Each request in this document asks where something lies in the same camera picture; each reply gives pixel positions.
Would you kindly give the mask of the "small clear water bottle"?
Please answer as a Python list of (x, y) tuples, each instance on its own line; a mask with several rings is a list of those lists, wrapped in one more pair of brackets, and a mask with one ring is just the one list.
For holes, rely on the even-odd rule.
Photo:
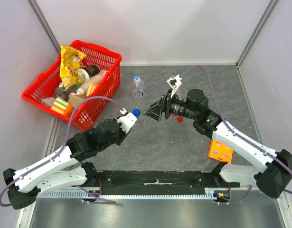
[(143, 97), (145, 95), (145, 84), (140, 76), (135, 76), (132, 83), (132, 94), (134, 97)]

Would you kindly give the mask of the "blue bottle cap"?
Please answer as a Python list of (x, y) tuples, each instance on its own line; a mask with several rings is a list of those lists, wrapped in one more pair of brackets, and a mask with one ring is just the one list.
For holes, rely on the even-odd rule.
[(133, 114), (136, 118), (138, 118), (138, 117), (141, 115), (141, 111), (140, 111), (139, 109), (134, 109), (134, 110), (132, 111), (132, 114)]

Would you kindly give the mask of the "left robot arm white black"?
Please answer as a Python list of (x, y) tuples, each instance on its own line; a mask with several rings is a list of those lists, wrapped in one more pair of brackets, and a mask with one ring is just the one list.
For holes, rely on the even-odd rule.
[(89, 162), (82, 164), (73, 172), (60, 171), (96, 156), (113, 144), (120, 145), (136, 121), (137, 118), (131, 114), (107, 119), (96, 127), (66, 139), (57, 152), (24, 169), (6, 169), (3, 178), (7, 186), (3, 191), (8, 193), (9, 206), (22, 209), (58, 188), (96, 185), (98, 174), (94, 165)]

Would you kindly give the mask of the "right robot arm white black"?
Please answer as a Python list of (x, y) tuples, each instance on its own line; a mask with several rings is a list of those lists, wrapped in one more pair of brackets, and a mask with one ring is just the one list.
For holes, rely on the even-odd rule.
[(198, 133), (228, 146), (252, 164), (252, 167), (223, 165), (211, 175), (217, 187), (227, 182), (255, 185), (262, 193), (276, 199), (292, 180), (292, 154), (285, 149), (278, 152), (266, 147), (223, 121), (208, 107), (208, 98), (202, 90), (189, 90), (185, 100), (179, 100), (169, 90), (142, 114), (156, 121), (168, 119), (172, 114), (192, 119)]

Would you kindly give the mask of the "red bottle cap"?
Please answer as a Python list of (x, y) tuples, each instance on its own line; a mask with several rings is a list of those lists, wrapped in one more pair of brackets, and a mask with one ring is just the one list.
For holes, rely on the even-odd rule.
[(178, 121), (178, 122), (182, 122), (182, 121), (183, 121), (183, 117), (182, 117), (182, 116), (179, 116), (179, 117), (177, 118), (177, 121)]

